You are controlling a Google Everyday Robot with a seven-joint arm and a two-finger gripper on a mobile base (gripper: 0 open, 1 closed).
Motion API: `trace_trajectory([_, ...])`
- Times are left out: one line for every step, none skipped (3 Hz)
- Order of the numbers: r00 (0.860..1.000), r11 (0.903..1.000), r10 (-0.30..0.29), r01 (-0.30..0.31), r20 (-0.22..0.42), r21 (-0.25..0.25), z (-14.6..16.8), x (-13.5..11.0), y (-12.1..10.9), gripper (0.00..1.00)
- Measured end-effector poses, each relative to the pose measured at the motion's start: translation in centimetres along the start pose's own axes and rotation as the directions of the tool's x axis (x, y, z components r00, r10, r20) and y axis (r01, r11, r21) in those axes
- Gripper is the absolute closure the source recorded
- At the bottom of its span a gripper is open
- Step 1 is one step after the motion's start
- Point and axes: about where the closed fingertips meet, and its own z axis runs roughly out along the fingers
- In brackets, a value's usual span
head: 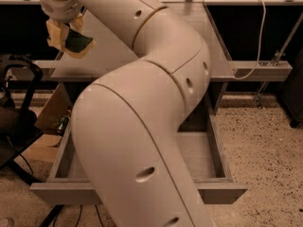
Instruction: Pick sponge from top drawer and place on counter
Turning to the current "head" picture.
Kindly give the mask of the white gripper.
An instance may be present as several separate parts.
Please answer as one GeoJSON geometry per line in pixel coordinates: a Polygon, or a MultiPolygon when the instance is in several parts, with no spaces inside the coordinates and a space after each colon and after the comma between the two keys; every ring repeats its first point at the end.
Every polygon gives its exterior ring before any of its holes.
{"type": "Polygon", "coordinates": [[[40,3],[43,12],[51,18],[46,21],[47,43],[64,52],[69,27],[63,23],[69,23],[73,30],[82,32],[81,4],[77,0],[40,0],[40,3]]]}

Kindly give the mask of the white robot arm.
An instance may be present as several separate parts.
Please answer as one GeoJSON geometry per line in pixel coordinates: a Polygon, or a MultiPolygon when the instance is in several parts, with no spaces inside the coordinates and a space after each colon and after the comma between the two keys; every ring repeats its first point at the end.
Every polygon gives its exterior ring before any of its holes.
{"type": "Polygon", "coordinates": [[[40,0],[51,22],[85,6],[136,54],[87,86],[71,115],[80,163],[116,227],[214,227],[176,143],[203,98],[202,36],[158,0],[40,0]]]}

